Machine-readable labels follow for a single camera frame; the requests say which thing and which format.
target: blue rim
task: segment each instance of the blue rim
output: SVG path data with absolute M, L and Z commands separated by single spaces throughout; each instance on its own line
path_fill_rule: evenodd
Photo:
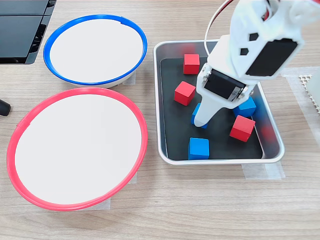
M 142 51 L 142 55 L 140 58 L 140 61 L 128 72 L 126 72 L 125 74 L 118 76 L 116 78 L 113 78 L 111 80 L 106 80 L 106 81 L 100 81 L 100 82 L 79 82 L 79 81 L 73 81 L 70 79 L 67 79 L 63 76 L 61 76 L 56 69 L 54 68 L 54 66 L 51 63 L 51 59 L 50 59 L 50 51 L 51 51 L 51 47 L 54 44 L 55 40 L 59 37 L 60 34 L 62 34 L 65 30 L 73 27 L 74 25 L 77 25 L 79 23 L 85 22 L 85 21 L 89 21 L 89 20 L 94 20 L 94 19 L 109 19 L 109 20 L 115 20 L 120 22 L 123 25 L 126 25 L 130 28 L 133 28 L 134 30 L 136 30 L 138 32 L 138 34 L 140 35 L 141 39 L 142 39 L 142 45 L 143 45 L 143 51 Z M 59 27 L 57 30 L 55 30 L 51 36 L 48 38 L 48 40 L 46 41 L 45 45 L 44 45 L 44 49 L 43 49 L 43 59 L 44 62 L 47 66 L 47 68 L 54 74 L 56 75 L 58 78 L 72 83 L 72 84 L 79 84 L 79 85 L 86 85 L 86 86 L 94 86 L 94 85 L 102 85 L 102 84 L 109 84 L 112 82 L 115 82 L 119 79 L 124 78 L 125 76 L 129 75 L 130 73 L 132 73 L 134 70 L 137 69 L 137 67 L 139 67 L 139 65 L 142 63 L 142 61 L 144 60 L 146 54 L 147 54 L 147 48 L 148 48 L 148 43 L 147 43 L 147 37 L 144 33 L 144 31 L 142 31 L 142 29 L 135 24 L 133 21 L 130 21 L 129 19 L 123 17 L 123 16 L 115 16 L 115 15 L 107 15 L 107 14 L 96 14 L 96 15 L 89 15 L 89 16 L 82 16 L 79 18 L 76 18 L 72 21 L 67 22 L 66 24 L 62 25 L 61 27 Z

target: hexagonal hole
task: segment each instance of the hexagonal hole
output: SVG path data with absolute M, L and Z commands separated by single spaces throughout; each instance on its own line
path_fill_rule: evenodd
M 240 50 L 240 55 L 241 56 L 245 56 L 249 53 L 249 49 L 248 48 L 241 48 Z
M 256 33 L 251 33 L 249 35 L 249 41 L 255 41 L 255 40 L 258 39 L 258 37 L 259 37 L 259 34 L 257 32 Z

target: cube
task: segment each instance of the cube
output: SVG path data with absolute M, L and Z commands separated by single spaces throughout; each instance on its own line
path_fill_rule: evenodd
M 174 100 L 182 105 L 188 106 L 196 94 L 196 87 L 182 81 L 174 91 Z
M 209 159 L 209 140 L 204 138 L 190 137 L 188 146 L 188 159 Z
M 199 54 L 185 54 L 183 60 L 183 74 L 198 74 L 200 68 Z
M 199 108 L 200 108 L 200 102 L 196 105 L 196 107 L 195 107 L 195 109 L 194 109 L 194 111 L 193 111 L 193 113 L 192 113 L 192 117 L 191 117 L 191 123 L 193 124 L 193 125 L 195 125 L 195 117 L 196 117 L 196 114 L 197 114 L 197 112 L 198 112 L 198 110 L 199 110 Z M 206 129 L 208 127 L 208 123 L 206 124 L 206 125 L 203 125 L 201 128 L 203 128 L 203 129 Z
M 233 113 L 234 113 L 234 115 L 236 117 L 238 115 L 241 115 L 241 116 L 243 116 L 245 118 L 252 117 L 252 115 L 254 114 L 256 108 L 257 108 L 256 104 L 255 104 L 254 100 L 252 99 L 252 97 L 250 96 L 247 101 L 245 101 L 244 103 L 242 103 L 239 106 L 235 107 L 233 109 Z
M 230 137 L 247 142 L 255 126 L 255 121 L 238 115 L 232 126 Z

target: white wire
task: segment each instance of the white wire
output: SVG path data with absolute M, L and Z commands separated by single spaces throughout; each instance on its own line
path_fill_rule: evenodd
M 213 16 L 211 17 L 210 19 L 210 22 L 208 24 L 208 27 L 206 28 L 206 31 L 205 31 L 205 35 L 204 35 L 204 48 L 205 48 L 205 51 L 206 51 L 206 54 L 208 54 L 208 56 L 210 55 L 210 52 L 208 50 L 208 47 L 207 47 L 207 38 L 208 38 L 208 32 L 210 30 L 210 27 L 212 25 L 212 23 L 214 22 L 214 20 L 217 18 L 217 16 L 220 14 L 221 10 L 229 3 L 230 0 L 226 0 L 216 11 L 215 13 L 213 14 Z

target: red rim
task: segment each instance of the red rim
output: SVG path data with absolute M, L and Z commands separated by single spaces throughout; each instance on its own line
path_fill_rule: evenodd
M 20 181 L 20 178 L 18 176 L 17 170 L 16 170 L 16 148 L 19 142 L 20 137 L 24 133 L 24 131 L 29 126 L 30 122 L 45 108 L 50 106 L 51 104 L 62 100 L 67 97 L 76 96 L 76 95 L 85 95 L 85 94 L 94 94 L 94 95 L 102 95 L 106 97 L 113 98 L 115 100 L 118 100 L 119 102 L 125 104 L 135 115 L 137 118 L 140 129 L 141 129 L 141 147 L 140 152 L 138 155 L 138 158 L 132 168 L 132 170 L 129 172 L 129 174 L 111 191 L 107 192 L 103 196 L 97 197 L 95 199 L 92 199 L 90 201 L 81 202 L 81 203 L 75 203 L 75 204 L 56 204 L 51 203 L 48 201 L 44 201 L 35 195 L 33 195 L 31 192 L 27 190 L 27 188 L 23 185 L 23 183 Z M 18 124 L 16 129 L 14 130 L 12 137 L 10 139 L 8 149 L 7 149 L 7 155 L 6 155 L 6 165 L 7 165 L 7 171 L 8 175 L 10 177 L 10 180 L 14 186 L 14 188 L 18 191 L 18 193 L 24 197 L 27 201 L 30 203 L 44 208 L 48 210 L 54 210 L 54 211 L 73 211 L 73 210 L 80 210 L 84 208 L 91 207 L 93 205 L 99 204 L 106 199 L 110 198 L 114 194 L 116 194 L 120 189 L 122 189 L 136 174 L 138 171 L 140 165 L 143 162 L 143 159 L 147 152 L 147 145 L 148 145 L 148 129 L 147 129 L 147 123 L 146 120 L 141 113 L 140 109 L 126 96 L 109 90 L 105 88 L 98 88 L 98 87 L 82 87 L 82 88 L 76 88 L 67 90 L 61 93 L 58 93 L 52 97 L 49 97 L 48 99 L 44 100 L 40 104 L 38 104 L 34 109 L 32 109 Z

